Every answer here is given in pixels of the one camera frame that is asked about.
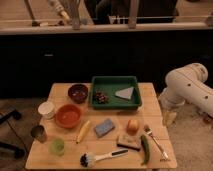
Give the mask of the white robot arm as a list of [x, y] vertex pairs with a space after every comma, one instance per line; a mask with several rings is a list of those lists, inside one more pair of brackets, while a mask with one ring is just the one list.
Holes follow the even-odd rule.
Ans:
[[208, 70], [200, 63], [168, 72], [165, 77], [166, 87], [159, 96], [162, 108], [171, 110], [188, 101], [213, 117], [213, 88], [205, 84], [207, 78]]

